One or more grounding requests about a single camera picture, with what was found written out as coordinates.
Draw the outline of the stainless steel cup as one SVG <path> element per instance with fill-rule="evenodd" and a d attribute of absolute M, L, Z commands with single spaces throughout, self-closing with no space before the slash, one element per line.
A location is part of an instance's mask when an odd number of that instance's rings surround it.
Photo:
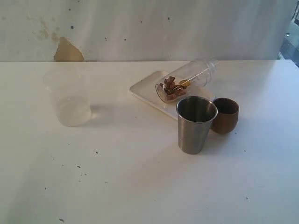
<path fill-rule="evenodd" d="M 187 154 L 198 154 L 218 114 L 215 104 L 199 96 L 188 96 L 176 105 L 178 114 L 178 146 Z"/>

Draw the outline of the clear glass with tea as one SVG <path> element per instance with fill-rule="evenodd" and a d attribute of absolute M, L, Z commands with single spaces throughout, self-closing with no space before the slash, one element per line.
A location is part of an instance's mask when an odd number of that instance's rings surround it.
<path fill-rule="evenodd" d="M 193 86 L 197 86 L 195 84 L 195 82 L 193 81 L 193 77 L 196 75 L 196 68 L 197 68 L 196 62 L 190 61 L 187 64 L 183 65 L 182 67 L 170 72 L 167 76 L 164 77 L 164 79 L 168 78 L 169 76 L 173 76 L 173 77 L 175 77 L 175 83 L 178 83 L 181 80 L 190 81 L 191 85 L 188 86 L 187 89 L 191 89 Z M 157 92 L 158 96 L 164 102 L 164 99 L 161 96 L 162 91 L 159 87 L 159 84 L 156 84 L 155 87 L 156 87 L 156 92 Z"/>

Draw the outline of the clear glass strainer lid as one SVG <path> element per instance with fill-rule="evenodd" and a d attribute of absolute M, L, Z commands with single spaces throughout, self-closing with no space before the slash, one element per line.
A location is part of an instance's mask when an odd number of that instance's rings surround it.
<path fill-rule="evenodd" d="M 197 86 L 204 87 L 211 82 L 220 61 L 217 59 L 198 59 L 195 62 L 197 68 L 193 81 Z"/>

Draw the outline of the brown wooden cup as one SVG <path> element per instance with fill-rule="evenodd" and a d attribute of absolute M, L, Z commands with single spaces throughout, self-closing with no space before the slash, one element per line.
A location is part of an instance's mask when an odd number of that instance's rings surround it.
<path fill-rule="evenodd" d="M 217 98 L 213 101 L 218 114 L 213 120 L 211 129 L 217 134 L 228 134 L 234 130 L 238 122 L 239 105 L 229 98 Z"/>

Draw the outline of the white rectangular tray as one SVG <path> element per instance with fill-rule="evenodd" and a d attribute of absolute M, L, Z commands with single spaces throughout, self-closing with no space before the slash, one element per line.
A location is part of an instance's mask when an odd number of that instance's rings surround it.
<path fill-rule="evenodd" d="M 145 77 L 141 81 L 137 82 L 136 84 L 132 85 L 129 89 L 129 92 L 135 97 L 143 100 L 154 108 L 177 120 L 178 116 L 176 105 L 179 99 L 177 98 L 174 101 L 165 103 L 158 96 L 155 87 L 155 85 L 161 83 L 164 80 L 164 77 L 168 74 L 169 73 L 166 71 L 156 71 Z M 193 86 L 191 89 L 187 89 L 187 93 L 182 97 L 184 98 L 188 96 L 200 96 L 210 101 L 214 101 L 216 99 L 216 96 L 211 91 L 200 86 Z"/>

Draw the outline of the translucent white plastic container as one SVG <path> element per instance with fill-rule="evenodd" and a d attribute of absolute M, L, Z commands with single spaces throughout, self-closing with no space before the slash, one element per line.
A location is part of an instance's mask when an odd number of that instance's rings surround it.
<path fill-rule="evenodd" d="M 58 121 L 67 127 L 81 126 L 92 112 L 85 78 L 77 69 L 57 68 L 45 73 L 43 82 Z"/>

